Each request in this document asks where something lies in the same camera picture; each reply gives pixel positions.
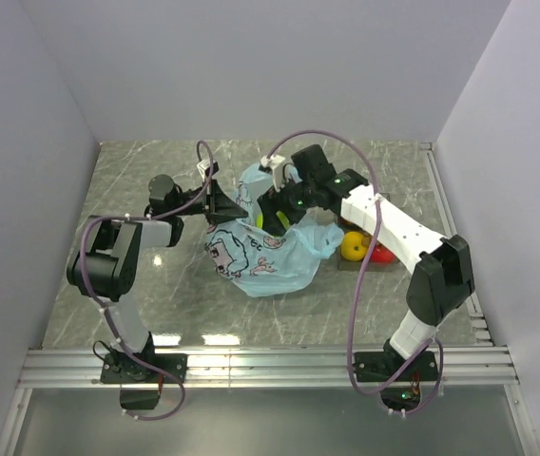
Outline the green fake apple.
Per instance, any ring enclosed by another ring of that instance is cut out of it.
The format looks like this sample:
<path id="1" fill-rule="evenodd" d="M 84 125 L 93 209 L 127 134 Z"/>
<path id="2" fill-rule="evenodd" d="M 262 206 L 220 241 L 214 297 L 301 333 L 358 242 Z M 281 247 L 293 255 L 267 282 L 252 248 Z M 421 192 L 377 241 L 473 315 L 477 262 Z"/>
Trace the green fake apple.
<path id="1" fill-rule="evenodd" d="M 264 220 L 263 213 L 258 213 L 255 226 L 271 236 L 280 237 L 290 228 L 290 222 L 281 211 L 278 211 L 268 221 Z"/>

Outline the light blue plastic bag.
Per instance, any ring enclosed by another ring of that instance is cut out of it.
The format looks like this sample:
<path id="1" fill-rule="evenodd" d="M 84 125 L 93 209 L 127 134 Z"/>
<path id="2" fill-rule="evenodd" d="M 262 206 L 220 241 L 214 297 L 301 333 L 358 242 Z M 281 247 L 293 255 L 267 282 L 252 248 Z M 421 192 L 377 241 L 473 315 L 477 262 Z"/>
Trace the light blue plastic bag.
<path id="1" fill-rule="evenodd" d="M 270 175 L 256 164 L 247 167 L 234 194 L 234 202 L 247 216 L 209 226 L 204 242 L 216 273 L 251 297 L 290 294 L 308 287 L 320 263 L 330 258 L 344 238 L 335 223 L 319 224 L 311 214 L 281 236 L 263 231 L 257 226 L 261 215 L 257 198 L 272 187 Z"/>

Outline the yellow fake lemon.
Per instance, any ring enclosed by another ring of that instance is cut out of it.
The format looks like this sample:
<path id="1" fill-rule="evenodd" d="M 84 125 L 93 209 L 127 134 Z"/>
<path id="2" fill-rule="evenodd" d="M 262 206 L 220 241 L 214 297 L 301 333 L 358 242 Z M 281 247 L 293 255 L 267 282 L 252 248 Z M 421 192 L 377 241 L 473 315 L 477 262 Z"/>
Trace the yellow fake lemon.
<path id="1" fill-rule="evenodd" d="M 349 231 L 340 244 L 340 255 L 348 261 L 361 261 L 367 254 L 370 238 L 358 231 Z"/>

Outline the red fake tomato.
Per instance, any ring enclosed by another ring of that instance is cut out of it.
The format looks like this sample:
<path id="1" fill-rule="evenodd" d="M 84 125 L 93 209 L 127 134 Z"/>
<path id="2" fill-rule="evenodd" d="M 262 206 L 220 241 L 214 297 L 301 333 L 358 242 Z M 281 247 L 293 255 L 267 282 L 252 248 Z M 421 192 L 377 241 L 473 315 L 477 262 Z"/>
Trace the red fake tomato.
<path id="1" fill-rule="evenodd" d="M 381 243 L 377 243 L 371 253 L 370 261 L 376 264 L 391 264 L 396 262 L 396 256 Z"/>

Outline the dark red fake apple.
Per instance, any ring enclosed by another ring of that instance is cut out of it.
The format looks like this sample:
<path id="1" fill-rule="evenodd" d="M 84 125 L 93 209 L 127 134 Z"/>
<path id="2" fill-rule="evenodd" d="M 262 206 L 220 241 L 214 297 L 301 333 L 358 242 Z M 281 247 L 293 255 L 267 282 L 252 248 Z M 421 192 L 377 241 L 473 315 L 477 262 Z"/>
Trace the dark red fake apple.
<path id="1" fill-rule="evenodd" d="M 351 229 L 352 227 L 354 227 L 354 224 L 348 221 L 346 218 L 338 217 L 337 221 L 338 221 L 338 224 L 342 227 L 347 227 L 348 229 Z"/>

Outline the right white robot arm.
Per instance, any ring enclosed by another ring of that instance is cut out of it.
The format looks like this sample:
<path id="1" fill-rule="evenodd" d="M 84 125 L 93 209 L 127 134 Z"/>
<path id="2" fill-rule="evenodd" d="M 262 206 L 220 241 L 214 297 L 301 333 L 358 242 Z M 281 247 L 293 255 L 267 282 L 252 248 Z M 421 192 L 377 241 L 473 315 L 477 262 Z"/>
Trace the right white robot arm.
<path id="1" fill-rule="evenodd" d="M 260 170 L 273 180 L 258 198 L 267 233 L 282 236 L 309 209 L 321 208 L 375 236 L 406 267 L 411 275 L 408 312 L 385 345 L 384 367 L 395 379 L 409 377 L 417 368 L 418 351 L 474 291 L 468 242 L 423 226 L 358 172 L 338 172 L 317 144 L 290 159 L 263 157 Z"/>

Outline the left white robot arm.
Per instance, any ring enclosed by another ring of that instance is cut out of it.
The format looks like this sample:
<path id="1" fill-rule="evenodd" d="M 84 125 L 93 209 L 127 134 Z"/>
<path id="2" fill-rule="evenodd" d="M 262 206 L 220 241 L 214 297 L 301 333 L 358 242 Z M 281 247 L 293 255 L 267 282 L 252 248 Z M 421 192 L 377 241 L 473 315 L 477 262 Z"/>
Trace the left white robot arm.
<path id="1" fill-rule="evenodd" d="M 67 264 L 67 281 L 97 303 L 114 341 L 107 347 L 105 368 L 143 383 L 158 375 L 179 378 L 162 364 L 151 332 L 134 303 L 134 285 L 142 250 L 175 246 L 183 233 L 183 216 L 202 215 L 211 225 L 243 219 L 247 212 L 227 197 L 208 176 L 195 190 L 182 190 L 167 175 L 148 185 L 142 217 L 92 216 L 80 235 L 80 247 Z"/>

